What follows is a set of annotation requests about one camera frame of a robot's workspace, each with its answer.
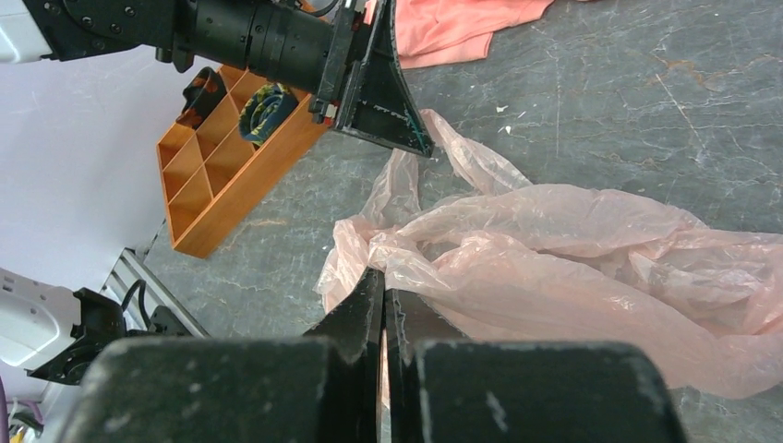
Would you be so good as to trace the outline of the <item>pink plastic trash bag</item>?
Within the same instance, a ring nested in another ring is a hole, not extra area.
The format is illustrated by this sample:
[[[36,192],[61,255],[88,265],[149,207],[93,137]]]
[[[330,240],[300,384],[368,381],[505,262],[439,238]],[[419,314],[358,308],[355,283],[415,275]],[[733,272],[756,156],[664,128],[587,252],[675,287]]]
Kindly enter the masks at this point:
[[[315,286],[326,310],[375,269],[480,341],[629,342],[672,388],[730,399],[781,383],[780,234],[714,229],[615,189],[533,184],[422,116],[472,192],[422,209],[418,159],[394,151],[364,208],[334,225]]]

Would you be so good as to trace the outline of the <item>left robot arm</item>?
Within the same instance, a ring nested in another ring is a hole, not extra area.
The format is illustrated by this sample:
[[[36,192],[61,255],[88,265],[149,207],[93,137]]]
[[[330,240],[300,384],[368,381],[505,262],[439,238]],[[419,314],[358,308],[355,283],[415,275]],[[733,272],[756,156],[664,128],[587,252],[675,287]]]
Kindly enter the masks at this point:
[[[395,4],[333,1],[5,1],[1,60],[70,61],[140,45],[179,72],[203,57],[310,95],[318,124],[423,157],[434,143],[404,81]]]

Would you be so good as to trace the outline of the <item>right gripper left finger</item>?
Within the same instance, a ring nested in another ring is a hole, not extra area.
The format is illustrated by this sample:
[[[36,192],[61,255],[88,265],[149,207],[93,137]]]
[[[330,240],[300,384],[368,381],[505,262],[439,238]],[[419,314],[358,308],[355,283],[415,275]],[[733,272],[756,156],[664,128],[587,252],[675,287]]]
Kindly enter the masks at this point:
[[[328,346],[318,442],[378,442],[384,275],[366,269],[349,295],[305,336]]]

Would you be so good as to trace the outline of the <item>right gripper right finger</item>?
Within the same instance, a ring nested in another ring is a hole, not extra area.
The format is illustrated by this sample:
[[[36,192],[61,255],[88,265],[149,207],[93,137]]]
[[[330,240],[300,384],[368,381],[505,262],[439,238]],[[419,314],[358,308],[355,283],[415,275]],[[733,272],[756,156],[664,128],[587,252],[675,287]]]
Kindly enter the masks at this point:
[[[461,340],[465,334],[417,293],[390,289],[384,302],[391,440],[421,442],[421,376],[415,345],[425,340]]]

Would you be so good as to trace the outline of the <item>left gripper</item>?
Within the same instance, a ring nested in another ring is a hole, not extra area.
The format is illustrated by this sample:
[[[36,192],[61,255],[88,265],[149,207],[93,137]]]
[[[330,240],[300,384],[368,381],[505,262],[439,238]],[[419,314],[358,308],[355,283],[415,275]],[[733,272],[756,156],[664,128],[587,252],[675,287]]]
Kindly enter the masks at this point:
[[[428,158],[435,143],[404,80],[394,1],[336,1],[330,39],[308,111],[317,124]]]

